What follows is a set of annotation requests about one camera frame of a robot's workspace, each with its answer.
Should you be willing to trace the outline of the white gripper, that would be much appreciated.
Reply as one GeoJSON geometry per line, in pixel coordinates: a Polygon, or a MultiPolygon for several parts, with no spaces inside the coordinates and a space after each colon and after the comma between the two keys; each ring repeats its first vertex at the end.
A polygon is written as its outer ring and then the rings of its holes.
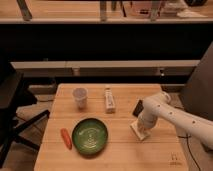
{"type": "Polygon", "coordinates": [[[156,125],[156,117],[151,114],[141,113],[138,116],[137,122],[141,124],[145,130],[149,130],[156,125]]]}

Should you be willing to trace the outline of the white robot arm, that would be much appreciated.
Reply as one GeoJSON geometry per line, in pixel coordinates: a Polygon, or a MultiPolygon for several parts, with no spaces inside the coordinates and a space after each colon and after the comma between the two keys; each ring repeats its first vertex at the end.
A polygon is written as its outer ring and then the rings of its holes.
{"type": "Polygon", "coordinates": [[[162,91],[143,99],[143,110],[138,116],[136,129],[140,133],[152,129],[159,117],[178,126],[213,149],[213,122],[192,115],[170,105],[171,97],[162,91]]]}

